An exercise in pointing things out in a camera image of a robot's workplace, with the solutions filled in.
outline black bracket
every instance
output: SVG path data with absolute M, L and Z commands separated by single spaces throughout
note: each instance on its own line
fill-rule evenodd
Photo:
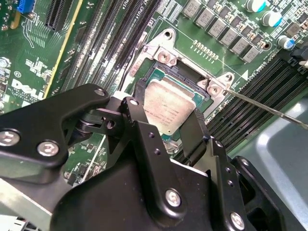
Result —
M 1 163 L 13 168 L 0 168 L 0 177 L 52 182 L 68 158 L 69 145 L 94 132 L 105 134 L 114 141 L 109 167 L 132 144 L 149 214 L 162 227 L 177 225 L 184 219 L 187 202 L 157 128 L 148 124 L 136 99 L 127 97 L 115 103 L 119 107 L 114 103 L 105 90 L 87 84 L 1 116 L 0 131 L 14 131 L 20 140 L 0 148 Z M 45 141 L 57 152 L 39 153 Z
M 210 211 L 215 230 L 255 230 L 247 219 L 236 170 L 223 145 L 209 135 L 196 109 L 180 128 L 183 151 L 194 166 L 211 178 Z
M 116 138 L 115 144 L 109 144 L 113 147 L 108 155 L 107 168 L 113 167 L 127 146 L 132 144 L 149 214 L 163 227 L 175 226 L 183 220 L 187 212 L 186 199 L 159 131 L 156 126 L 148 124 L 141 102 L 126 97 L 119 108 L 112 111 L 92 110 L 83 115 L 78 128 L 83 132 L 106 134 L 108 141 Z M 179 201 L 173 204 L 169 196 L 177 197 Z
M 19 141 L 1 146 L 0 177 L 33 183 L 55 180 L 67 161 L 67 145 L 80 116 L 104 107 L 108 101 L 105 90 L 87 84 L 2 115 L 0 131 L 14 132 Z M 40 154 L 38 148 L 44 141 L 51 141 L 51 149 L 58 148 L 58 152 L 53 156 Z

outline small connector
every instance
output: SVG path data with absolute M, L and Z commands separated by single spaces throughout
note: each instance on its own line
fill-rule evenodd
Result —
M 20 0 L 17 10 L 20 13 L 30 13 L 33 11 L 35 0 Z

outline black clamp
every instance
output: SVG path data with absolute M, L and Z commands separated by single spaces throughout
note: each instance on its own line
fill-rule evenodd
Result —
M 17 173 L 1 168 L 0 177 L 52 182 L 68 158 L 68 145 L 93 132 L 106 134 L 114 146 L 109 167 L 132 144 L 149 214 L 163 227 L 177 225 L 184 219 L 187 202 L 157 128 L 148 124 L 136 99 L 127 97 L 113 110 L 109 100 L 106 91 L 87 84 L 1 116 L 2 132 L 9 133 L 8 139 L 14 133 L 19 140 L 0 152 L 1 163 Z

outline screw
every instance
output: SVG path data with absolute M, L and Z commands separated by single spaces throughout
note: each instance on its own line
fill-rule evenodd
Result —
M 238 215 L 237 213 L 232 212 L 230 214 L 231 220 L 233 225 L 238 229 L 238 230 L 244 230 L 245 229 L 245 224 L 243 219 Z
M 38 145 L 38 153 L 43 156 L 54 156 L 59 152 L 59 146 L 51 141 L 44 141 Z
M 215 143 L 217 144 L 218 147 L 222 148 L 222 144 L 219 141 L 215 141 Z
M 130 100 L 130 103 L 132 104 L 132 105 L 135 105 L 135 106 L 137 106 L 139 103 L 138 103 L 138 101 L 137 100 L 134 100 L 134 99 L 131 99 Z
M 245 160 L 245 159 L 242 159 L 242 163 L 243 163 L 244 165 L 246 165 L 246 166 L 249 166 L 248 161 L 247 161 L 247 160 Z
M 181 204 L 180 195 L 172 189 L 168 189 L 166 191 L 166 199 L 167 199 L 169 205 L 171 205 L 173 207 L 179 207 L 180 204 Z
M 14 131 L 0 132 L 0 146 L 8 147 L 17 144 L 20 141 L 20 136 Z
M 98 94 L 98 95 L 100 95 L 100 96 L 104 96 L 105 95 L 105 93 L 103 92 L 103 90 L 102 89 L 96 89 L 95 91 L 94 91 L 96 94 Z

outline black dimm slot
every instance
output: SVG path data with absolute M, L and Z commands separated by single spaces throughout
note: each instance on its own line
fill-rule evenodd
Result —
M 105 60 L 105 55 L 108 52 L 108 50 L 110 49 L 111 45 L 114 44 L 115 38 L 119 37 L 118 34 L 119 34 L 119 32 L 121 32 L 121 26 L 123 24 L 123 21 L 126 21 L 127 17 L 129 17 L 129 15 L 131 15 L 130 8 L 131 8 L 132 4 L 134 4 L 134 1 L 129 1 L 127 3 L 126 9 L 125 9 L 124 13 L 122 14 L 122 17 L 119 20 L 119 22 L 116 24 L 116 27 L 114 29 L 114 33 L 111 33 L 109 41 L 107 42 L 107 45 L 106 45 L 106 47 L 105 47 L 105 49 L 103 51 L 102 57 L 101 57 L 99 63 L 97 64 L 97 66 L 94 68 L 94 71 L 93 71 L 90 79 L 88 80 L 88 82 L 90 82 L 90 83 L 95 82 L 95 77 L 97 76 L 96 74 L 103 69 L 103 66 L 101 66 L 101 64 Z
M 291 92 L 289 94 L 285 94 L 284 100 L 279 99 L 279 104 L 275 106 L 276 110 L 281 110 L 286 104 L 288 104 L 292 98 L 296 97 L 298 94 L 300 94 L 304 89 L 307 88 L 307 84 L 303 83 L 301 84 L 296 90 L 290 90 Z M 260 126 L 262 126 L 264 123 L 266 123 L 269 119 L 273 117 L 272 114 L 259 109 L 254 108 L 256 112 L 256 119 L 253 121 L 253 126 L 251 126 L 251 121 L 247 121 L 244 128 L 242 129 L 241 133 L 238 133 L 236 136 L 230 138 L 230 139 L 224 139 L 224 142 L 227 145 L 227 152 L 231 151 L 233 148 L 235 148 L 237 145 L 239 145 L 244 139 L 246 139 L 249 135 L 253 134 L 255 131 L 257 131 Z
M 103 31 L 99 34 L 98 38 L 96 39 L 94 47 L 91 49 L 90 53 L 97 54 L 97 52 L 99 51 L 101 45 L 103 44 L 103 41 L 107 36 L 108 31 L 112 28 L 112 25 L 114 24 L 115 18 L 118 15 L 123 2 L 124 0 L 115 1 L 114 4 L 112 5 L 110 11 L 108 12 L 108 15 L 106 16 L 106 24 L 103 27 Z M 87 59 L 82 71 L 79 74 L 78 78 L 79 81 L 76 82 L 76 87 L 89 82 L 87 76 L 91 69 L 93 61 L 94 59 Z
M 107 5 L 107 8 L 106 10 L 103 12 L 103 16 L 102 16 L 102 20 L 99 20 L 99 24 L 98 26 L 96 27 L 96 30 L 95 30 L 95 33 L 94 33 L 94 36 L 93 36 L 93 39 L 91 40 L 91 43 L 90 45 L 88 46 L 88 49 L 87 49 L 87 52 L 82 60 L 82 63 L 80 65 L 80 68 L 78 69 L 78 73 L 77 73 L 77 78 L 74 79 L 74 83 L 73 83 L 73 88 L 77 87 L 80 83 L 80 81 L 82 80 L 83 76 L 82 76 L 82 70 L 85 66 L 85 64 L 87 63 L 89 57 L 90 57 L 90 54 L 91 54 L 91 51 L 92 51 L 92 48 L 93 46 L 95 45 L 96 43 L 96 39 L 97 37 L 101 34 L 101 31 L 105 28 L 105 25 L 106 23 L 108 22 L 108 15 L 109 13 L 112 11 L 112 8 L 113 6 L 115 5 L 117 1 L 114 1 L 114 0 L 110 0 L 108 2 L 108 5 Z
M 271 107 L 276 107 L 276 101 L 280 99 L 280 96 L 283 92 L 288 91 L 288 89 L 290 88 L 290 86 L 292 87 L 294 85 L 294 82 L 299 81 L 299 79 L 292 79 L 291 81 L 281 81 L 279 84 L 277 84 L 276 86 L 272 85 L 272 89 L 269 89 L 267 92 L 270 92 L 270 90 L 273 90 L 275 87 L 277 87 L 277 91 L 275 92 L 274 95 L 268 97 L 267 99 L 264 99 L 264 96 L 268 96 L 266 94 L 262 95 L 262 92 L 258 95 L 258 97 L 255 98 L 255 100 L 257 100 L 258 102 L 262 102 L 264 105 L 270 105 Z M 233 121 L 232 121 L 232 126 L 229 127 L 229 129 L 231 129 L 231 132 L 223 132 L 220 135 L 216 135 L 218 137 L 220 137 L 221 139 L 225 140 L 225 139 L 229 139 L 231 137 L 234 137 L 236 130 L 232 129 L 233 127 L 236 126 L 236 124 L 241 124 L 241 128 L 244 129 L 247 125 L 245 125 L 245 123 L 247 123 L 248 121 L 251 122 L 253 121 L 257 116 L 256 113 L 259 110 L 259 108 L 257 108 L 256 110 L 254 110 L 255 106 L 247 103 L 246 106 L 244 107 L 242 111 L 242 113 L 240 114 L 240 116 L 236 117 Z
M 258 75 L 258 78 L 255 77 L 253 81 L 248 83 L 246 87 L 244 87 L 240 93 L 247 96 L 251 97 L 253 92 L 257 89 L 263 86 L 272 76 L 272 73 L 275 73 L 279 68 L 281 68 L 284 65 L 284 63 L 281 63 L 279 59 L 276 59 L 274 61 L 274 64 L 272 65 L 271 69 L 266 69 L 260 72 Z M 232 103 L 230 102 L 224 110 L 219 114 L 220 118 L 226 118 L 229 116 L 232 116 L 234 113 L 236 113 L 239 109 L 239 107 L 244 103 L 244 101 L 233 98 Z M 208 128 L 212 130 L 212 132 L 215 132 L 216 128 L 220 129 L 220 125 L 223 121 L 222 120 L 213 120 L 211 121 L 210 124 L 208 125 Z
M 113 85 L 114 81 L 116 80 L 117 77 L 117 72 L 125 65 L 127 62 L 129 56 L 131 53 L 134 51 L 139 39 L 141 38 L 144 30 L 148 26 L 151 18 L 153 17 L 154 13 L 156 12 L 158 6 L 160 5 L 161 0 L 153 0 L 150 2 L 150 4 L 147 4 L 147 8 L 145 10 L 144 16 L 141 18 L 141 22 L 137 27 L 134 28 L 134 31 L 131 33 L 131 36 L 128 38 L 128 42 L 125 43 L 125 48 L 121 51 L 119 54 L 115 67 L 116 71 L 113 72 L 111 77 L 107 78 L 108 82 L 106 84 L 107 90 L 111 88 Z
M 276 106 L 277 110 L 281 110 L 286 104 L 288 104 L 292 98 L 296 97 L 298 94 L 300 94 L 303 90 L 307 88 L 307 84 L 303 83 L 301 84 L 296 91 L 293 91 L 291 94 L 286 95 L 285 100 L 281 101 L 279 105 Z M 260 126 L 262 126 L 264 123 L 266 123 L 270 118 L 273 117 L 272 114 L 269 114 L 267 112 L 264 112 L 258 116 L 260 119 L 257 120 L 257 122 L 254 124 L 252 128 L 250 128 L 245 134 L 239 136 L 236 141 L 226 141 L 228 142 L 228 148 L 227 152 L 235 148 L 237 145 L 239 145 L 248 135 L 252 134 L 254 131 L 256 131 Z
M 90 33 L 91 33 L 92 29 L 93 29 L 93 26 L 96 24 L 96 21 L 97 21 L 99 15 L 100 15 L 100 12 L 102 10 L 102 7 L 103 7 L 105 1 L 106 0 L 99 0 L 99 2 L 96 3 L 96 5 L 95 5 L 95 9 L 96 10 L 93 13 L 90 25 L 87 26 L 86 32 L 84 33 L 84 35 L 83 35 L 83 37 L 81 39 L 81 43 L 80 43 L 81 46 L 80 47 L 83 48 L 85 46 L 87 40 L 89 39 Z M 71 64 L 70 70 L 67 73 L 67 76 L 65 78 L 64 84 L 62 85 L 61 92 L 64 92 L 64 91 L 67 90 L 68 85 L 69 85 L 69 83 L 71 81 L 73 72 L 77 68 L 77 63 L 78 63 L 78 60 L 79 60 L 80 56 L 81 56 L 80 52 L 75 56 L 74 62 Z
M 241 91 L 254 100 L 281 110 L 308 87 L 307 71 L 289 64 L 289 54 L 281 51 Z M 208 129 L 226 147 L 227 152 L 253 135 L 272 114 L 240 99 L 233 98 L 208 124 Z
M 88 28 L 87 32 L 83 36 L 81 46 L 80 46 L 81 47 L 80 52 L 76 55 L 74 62 L 71 65 L 71 68 L 70 68 L 68 75 L 65 79 L 65 82 L 62 86 L 61 92 L 68 90 L 68 87 L 71 84 L 71 81 L 73 81 L 73 85 L 70 87 L 70 89 L 73 88 L 76 81 L 77 81 L 76 78 L 78 78 L 80 71 L 81 71 L 80 68 L 79 68 L 80 66 L 78 67 L 79 62 L 80 62 L 79 60 L 82 59 L 82 63 L 83 63 L 84 60 L 87 58 L 86 56 L 83 55 L 83 53 L 81 51 L 87 45 L 88 39 L 90 38 L 90 35 L 93 33 L 95 28 L 98 28 L 98 29 L 95 31 L 93 38 L 95 36 L 97 36 L 97 34 L 99 33 L 99 28 L 102 27 L 103 23 L 106 20 L 106 14 L 107 14 L 108 8 L 110 8 L 111 3 L 113 2 L 113 1 L 109 1 L 106 11 L 104 11 L 102 13 L 101 11 L 102 11 L 106 1 L 107 0 L 99 0 L 99 2 L 97 2 L 96 6 L 95 6 L 96 10 L 94 11 L 90 25 L 87 27 Z M 93 42 L 94 42 L 93 40 L 94 39 L 92 39 L 91 44 L 88 46 L 88 48 L 91 48 L 93 46 Z
M 120 45 L 120 43 L 122 42 L 123 38 L 126 35 L 127 28 L 129 28 L 129 26 L 131 25 L 132 20 L 135 18 L 137 11 L 142 6 L 142 4 L 143 4 L 143 0 L 138 0 L 137 3 L 134 4 L 134 8 L 131 10 L 131 13 L 126 16 L 124 20 L 124 24 L 121 26 L 118 34 L 116 35 L 116 38 L 117 38 L 116 41 L 113 43 L 111 48 L 107 51 L 106 56 L 102 58 L 100 65 L 98 65 L 98 67 L 96 68 L 98 72 L 95 74 L 94 80 L 92 83 L 99 84 L 100 77 L 103 75 L 105 71 L 105 67 L 103 66 L 104 61 L 109 61 L 111 57 L 114 55 L 114 53 L 118 49 L 118 46 Z
M 289 75 L 291 72 L 291 70 L 286 70 L 286 73 L 281 73 L 281 75 Z M 263 102 L 264 98 L 267 96 L 266 92 L 271 92 L 272 90 L 275 90 L 276 87 L 280 86 L 281 83 L 284 84 L 285 79 L 283 77 L 277 78 L 274 80 L 274 83 L 268 84 L 263 88 L 257 88 L 256 91 L 254 93 L 257 93 L 257 90 L 261 90 L 257 93 L 257 95 L 251 95 L 250 97 L 253 97 L 256 101 L 258 102 Z M 221 133 L 225 132 L 227 129 L 231 129 L 236 123 L 237 121 L 240 121 L 243 117 L 245 117 L 248 113 L 250 113 L 250 109 L 251 107 L 254 107 L 252 104 L 247 104 L 245 107 L 241 107 L 241 115 L 236 117 L 233 120 L 233 125 L 231 126 L 230 124 L 226 124 L 225 126 L 223 126 L 223 129 L 220 130 L 220 132 L 218 132 L 216 134 L 216 136 L 220 136 Z

